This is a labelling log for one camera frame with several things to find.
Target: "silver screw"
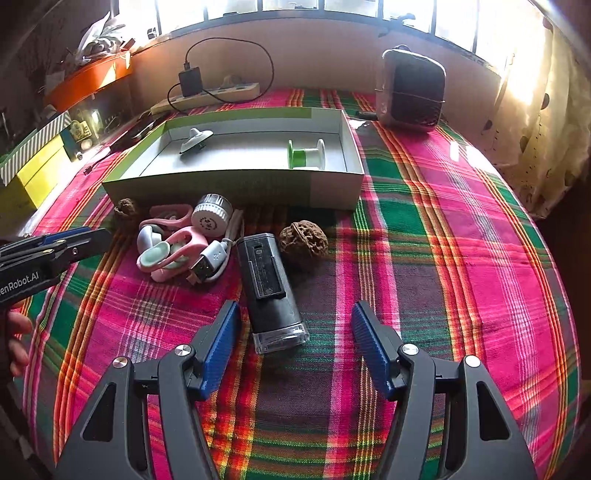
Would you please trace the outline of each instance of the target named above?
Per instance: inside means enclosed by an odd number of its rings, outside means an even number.
[[[174,354],[178,356],[185,356],[191,353],[191,347],[188,345],[179,345],[174,349]]]
[[[416,355],[418,353],[418,347],[412,343],[405,343],[402,346],[402,351],[407,355]]]
[[[124,356],[118,356],[115,360],[113,360],[113,367],[115,368],[123,368],[127,365],[127,359]]]
[[[480,359],[474,355],[468,355],[465,359],[466,365],[472,368],[476,368],[480,366]]]

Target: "human hand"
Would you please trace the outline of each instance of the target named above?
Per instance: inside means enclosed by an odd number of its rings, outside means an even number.
[[[20,308],[22,302],[14,305],[10,312],[8,312],[8,355],[10,357],[10,372],[15,377],[19,377],[25,371],[25,367],[29,364],[29,355],[25,346],[20,340],[15,338],[15,335],[27,334],[33,331],[33,324],[20,312],[15,312],[14,309]]]

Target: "transparent plastic cap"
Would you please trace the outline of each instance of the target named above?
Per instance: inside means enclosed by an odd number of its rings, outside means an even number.
[[[252,338],[255,341],[255,352],[263,355],[302,345],[310,340],[310,334],[306,324],[301,322],[271,332],[253,333]]]

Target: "beige curtain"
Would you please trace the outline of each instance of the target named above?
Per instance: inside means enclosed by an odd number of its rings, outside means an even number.
[[[530,214],[545,218],[586,167],[591,84],[566,39],[532,5],[512,35],[483,153]]]

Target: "window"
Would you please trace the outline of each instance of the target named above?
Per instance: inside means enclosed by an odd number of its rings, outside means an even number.
[[[499,71],[505,69],[520,22],[531,16],[531,9],[528,0],[119,0],[120,13],[139,41],[148,41],[148,32],[153,37],[214,19],[232,22],[253,12],[273,18],[274,11],[289,10],[293,13],[277,12],[277,17],[357,18],[378,27],[398,21],[471,51]]]

